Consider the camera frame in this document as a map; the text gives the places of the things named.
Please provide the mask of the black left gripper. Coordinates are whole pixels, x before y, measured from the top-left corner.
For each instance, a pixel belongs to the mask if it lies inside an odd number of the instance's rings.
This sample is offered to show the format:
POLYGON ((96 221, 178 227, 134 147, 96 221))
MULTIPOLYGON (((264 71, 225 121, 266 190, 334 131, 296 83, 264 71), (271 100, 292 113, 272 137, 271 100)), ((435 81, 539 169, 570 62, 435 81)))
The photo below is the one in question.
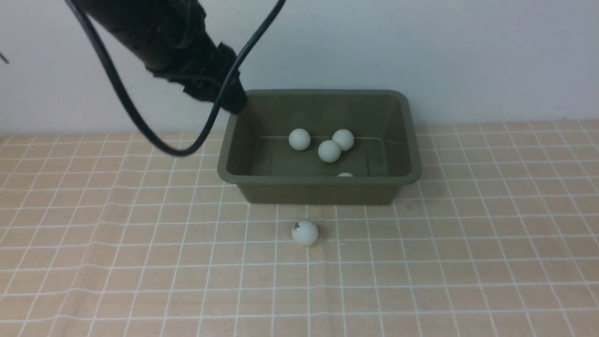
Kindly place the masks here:
POLYGON ((237 54, 207 34, 197 0, 80 0, 77 4, 139 58, 154 77, 182 85, 184 93, 238 115, 248 103, 237 54))

